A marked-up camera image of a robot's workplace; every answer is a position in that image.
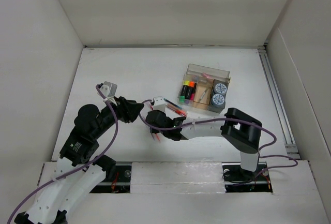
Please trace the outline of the green gel pen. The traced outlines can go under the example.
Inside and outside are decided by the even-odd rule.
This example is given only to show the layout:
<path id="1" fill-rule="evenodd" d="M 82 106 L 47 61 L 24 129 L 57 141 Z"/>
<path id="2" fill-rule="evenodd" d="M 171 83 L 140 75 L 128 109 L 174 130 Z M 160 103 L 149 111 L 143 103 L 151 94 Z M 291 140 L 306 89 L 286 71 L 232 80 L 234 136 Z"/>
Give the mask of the green gel pen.
<path id="1" fill-rule="evenodd" d="M 204 98 L 204 96 L 206 95 L 207 91 L 208 91 L 208 89 L 206 88 L 206 89 L 204 90 L 204 92 L 201 94 L 201 96 L 200 96 L 200 98 L 199 98 L 199 101 L 198 101 L 198 102 L 201 102 L 201 101 L 202 101 L 202 99 L 203 99 L 203 98 Z"/>

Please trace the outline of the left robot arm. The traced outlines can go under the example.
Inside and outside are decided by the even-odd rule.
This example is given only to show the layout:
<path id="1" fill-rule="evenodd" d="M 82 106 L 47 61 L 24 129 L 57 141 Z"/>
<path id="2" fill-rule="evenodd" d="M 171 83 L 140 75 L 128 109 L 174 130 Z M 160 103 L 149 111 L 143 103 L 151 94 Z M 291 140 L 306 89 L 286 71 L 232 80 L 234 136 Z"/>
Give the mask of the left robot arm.
<path id="1" fill-rule="evenodd" d="M 59 153 L 53 178 L 39 187 L 41 194 L 15 223 L 67 223 L 69 215 L 100 182 L 115 176 L 116 162 L 105 154 L 92 159 L 100 138 L 120 121 L 132 123 L 144 105 L 124 97 L 105 101 L 99 110 L 93 104 L 81 107 L 74 128 Z"/>

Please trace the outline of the orange highlighter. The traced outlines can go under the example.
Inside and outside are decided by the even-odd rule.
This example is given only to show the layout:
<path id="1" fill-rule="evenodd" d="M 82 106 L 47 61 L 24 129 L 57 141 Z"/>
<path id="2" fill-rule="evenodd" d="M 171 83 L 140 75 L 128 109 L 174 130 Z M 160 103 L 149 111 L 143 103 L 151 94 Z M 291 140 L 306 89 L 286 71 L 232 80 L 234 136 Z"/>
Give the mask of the orange highlighter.
<path id="1" fill-rule="evenodd" d="M 193 94 L 194 87 L 195 87 L 195 82 L 190 81 L 189 84 L 188 84 L 186 93 L 185 93 L 185 98 L 186 99 L 188 99 L 188 100 L 191 99 L 191 95 Z"/>

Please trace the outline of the clear plastic organizer box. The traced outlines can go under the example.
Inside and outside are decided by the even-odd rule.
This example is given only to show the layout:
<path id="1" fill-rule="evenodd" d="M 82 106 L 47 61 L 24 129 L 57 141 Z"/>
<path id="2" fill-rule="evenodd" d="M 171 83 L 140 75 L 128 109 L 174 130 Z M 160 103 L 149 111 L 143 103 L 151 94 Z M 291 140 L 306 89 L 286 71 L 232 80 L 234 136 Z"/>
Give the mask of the clear plastic organizer box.
<path id="1" fill-rule="evenodd" d="M 211 76 L 211 79 L 205 78 L 202 76 L 202 73 L 206 73 Z M 208 82 L 206 84 L 198 83 L 195 84 L 193 93 L 195 94 L 194 100 L 188 100 L 186 99 L 184 103 L 179 102 L 179 95 L 180 91 L 182 88 L 182 85 L 186 80 L 192 81 L 193 77 L 201 77 L 205 78 Z M 207 110 L 211 111 L 214 113 L 221 113 L 224 108 L 215 108 L 210 105 L 210 98 L 213 95 L 213 86 L 215 82 L 222 82 L 224 83 L 228 89 L 229 89 L 229 83 L 230 83 L 230 72 L 226 70 L 221 70 L 221 69 L 215 69 L 215 68 L 210 68 L 210 67 L 205 67 L 205 66 L 200 66 L 196 64 L 189 64 L 186 70 L 186 73 L 183 76 L 183 81 L 181 88 L 178 93 L 178 102 L 196 109 L 201 109 L 201 110 Z M 208 89 L 206 95 L 202 99 L 201 102 L 199 101 L 199 98 L 201 94 L 204 92 L 205 89 Z"/>

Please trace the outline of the dark blue pen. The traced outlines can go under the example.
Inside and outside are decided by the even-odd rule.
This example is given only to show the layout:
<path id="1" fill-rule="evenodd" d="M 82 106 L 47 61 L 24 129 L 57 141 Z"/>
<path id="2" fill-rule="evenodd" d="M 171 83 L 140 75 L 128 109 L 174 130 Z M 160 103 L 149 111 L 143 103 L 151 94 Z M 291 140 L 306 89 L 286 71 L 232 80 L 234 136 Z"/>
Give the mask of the dark blue pen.
<path id="1" fill-rule="evenodd" d="M 169 101 L 169 100 L 167 100 L 167 99 L 165 99 L 165 98 L 164 98 L 164 100 L 165 100 L 165 102 L 171 104 L 172 106 L 174 106 L 174 107 L 176 107 L 176 108 L 178 108 L 178 109 L 183 109 L 181 106 L 179 106 L 179 105 L 177 105 L 177 104 L 175 104 L 175 103 L 173 103 L 173 102 L 171 102 L 171 101 Z"/>

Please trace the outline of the yellow highlighter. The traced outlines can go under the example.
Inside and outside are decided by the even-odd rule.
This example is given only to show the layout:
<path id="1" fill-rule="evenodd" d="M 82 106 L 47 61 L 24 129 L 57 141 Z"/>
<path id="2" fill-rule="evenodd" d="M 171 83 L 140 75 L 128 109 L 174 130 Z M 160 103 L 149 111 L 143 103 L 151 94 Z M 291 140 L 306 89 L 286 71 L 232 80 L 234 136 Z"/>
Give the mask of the yellow highlighter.
<path id="1" fill-rule="evenodd" d="M 184 82 L 184 84 L 182 85 L 181 91 L 180 91 L 180 95 L 179 96 L 185 96 L 186 97 L 186 91 L 188 89 L 188 86 L 190 84 L 190 81 L 186 80 Z"/>

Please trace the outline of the blue glue jar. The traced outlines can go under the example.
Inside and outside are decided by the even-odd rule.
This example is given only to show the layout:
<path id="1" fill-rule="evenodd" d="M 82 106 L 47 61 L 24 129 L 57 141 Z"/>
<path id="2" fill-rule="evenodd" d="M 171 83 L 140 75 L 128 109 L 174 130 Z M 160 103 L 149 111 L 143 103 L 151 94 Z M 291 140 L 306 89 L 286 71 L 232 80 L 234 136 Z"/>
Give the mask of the blue glue jar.
<path id="1" fill-rule="evenodd" d="M 228 87 L 222 82 L 215 82 L 213 86 L 213 94 L 226 95 Z"/>
<path id="2" fill-rule="evenodd" d="M 210 105 L 215 108 L 224 108 L 225 97 L 222 94 L 213 94 L 210 98 Z"/>

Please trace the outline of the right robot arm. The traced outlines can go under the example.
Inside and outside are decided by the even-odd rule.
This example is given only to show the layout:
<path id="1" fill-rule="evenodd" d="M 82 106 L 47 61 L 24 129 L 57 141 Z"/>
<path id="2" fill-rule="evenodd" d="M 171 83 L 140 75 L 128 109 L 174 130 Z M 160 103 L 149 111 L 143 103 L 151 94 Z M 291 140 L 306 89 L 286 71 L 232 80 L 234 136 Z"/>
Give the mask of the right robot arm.
<path id="1" fill-rule="evenodd" d="M 148 112 L 145 122 L 153 133 L 161 133 L 173 141 L 201 137 L 225 138 L 240 151 L 241 177 L 249 180 L 258 173 L 262 123 L 237 108 L 229 108 L 224 116 L 210 119 L 188 117 L 171 119 L 160 110 L 152 110 Z"/>

